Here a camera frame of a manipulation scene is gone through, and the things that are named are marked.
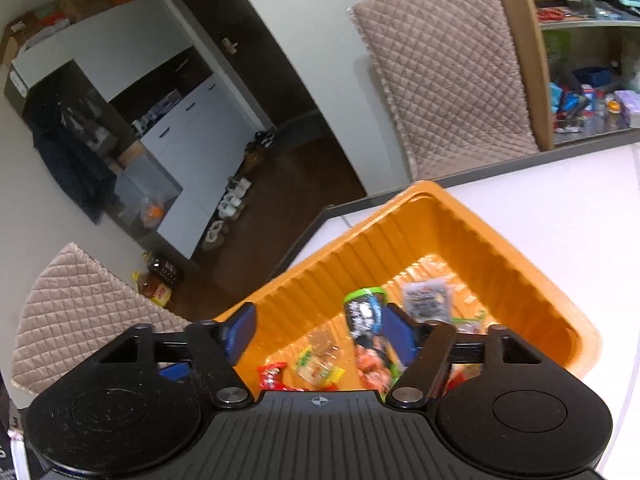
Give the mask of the grey black snack packet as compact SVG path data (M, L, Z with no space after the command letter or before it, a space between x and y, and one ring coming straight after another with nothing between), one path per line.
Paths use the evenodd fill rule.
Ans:
M450 321L451 290L444 278L403 284L401 298L404 310L416 322Z

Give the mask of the beige quilted near chair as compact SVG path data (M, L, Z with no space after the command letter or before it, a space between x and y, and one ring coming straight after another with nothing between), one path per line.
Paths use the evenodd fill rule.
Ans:
M136 324L180 332L188 321L154 304L75 243L32 285L11 361L15 388L38 394Z

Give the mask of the beige quilted far chair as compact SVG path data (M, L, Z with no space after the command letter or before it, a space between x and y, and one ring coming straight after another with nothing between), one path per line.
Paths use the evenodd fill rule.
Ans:
M538 153L501 0L361 0L348 14L413 180Z

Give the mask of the white cabinet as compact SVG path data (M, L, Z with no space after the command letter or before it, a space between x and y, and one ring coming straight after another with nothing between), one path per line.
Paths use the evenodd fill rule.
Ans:
M256 132L163 0L54 25L11 62L6 97L90 220L183 260Z

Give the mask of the beige quilted chair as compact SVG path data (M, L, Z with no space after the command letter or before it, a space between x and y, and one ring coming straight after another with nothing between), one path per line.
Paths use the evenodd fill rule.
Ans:
M348 14L413 180L538 153L501 0L361 0Z
M180 332L188 321L154 304L75 243L32 285L11 361L15 388L38 394L136 324Z

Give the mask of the small red candy packet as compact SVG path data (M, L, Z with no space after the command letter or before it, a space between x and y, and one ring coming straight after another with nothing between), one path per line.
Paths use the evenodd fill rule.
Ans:
M259 375L259 387L262 391L303 392L302 388L287 385L283 380L287 362L272 362L256 368Z

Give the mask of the wooden shelf unit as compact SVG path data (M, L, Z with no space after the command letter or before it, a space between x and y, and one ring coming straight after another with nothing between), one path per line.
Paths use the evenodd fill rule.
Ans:
M501 0L539 151L617 136L639 128L608 99L639 79L639 19L597 5L598 16L535 0Z

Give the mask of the yellow candy packet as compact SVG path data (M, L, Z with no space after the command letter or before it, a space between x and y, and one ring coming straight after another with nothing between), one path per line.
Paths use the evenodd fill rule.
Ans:
M298 356L296 373L312 388L326 390L337 386L344 377L345 370L338 364L336 351L320 354L308 346Z

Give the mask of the cooking oil bottle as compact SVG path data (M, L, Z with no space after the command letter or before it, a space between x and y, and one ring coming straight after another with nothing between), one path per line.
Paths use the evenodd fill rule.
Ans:
M168 305L169 300L171 300L172 290L157 274L151 271L136 271L132 274L132 280L139 294L160 307Z

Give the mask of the clear caramel candy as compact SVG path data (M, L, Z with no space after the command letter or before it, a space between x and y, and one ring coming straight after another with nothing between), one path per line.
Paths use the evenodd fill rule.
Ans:
M328 328L317 328L307 336L311 352L319 359L336 360L340 354L340 347Z

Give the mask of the long green snack tube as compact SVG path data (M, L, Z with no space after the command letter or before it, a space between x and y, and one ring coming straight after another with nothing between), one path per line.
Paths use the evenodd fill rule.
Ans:
M375 390L382 398L404 371L384 334L383 310L386 306L387 295L382 287L360 288L343 300L360 384L366 390Z

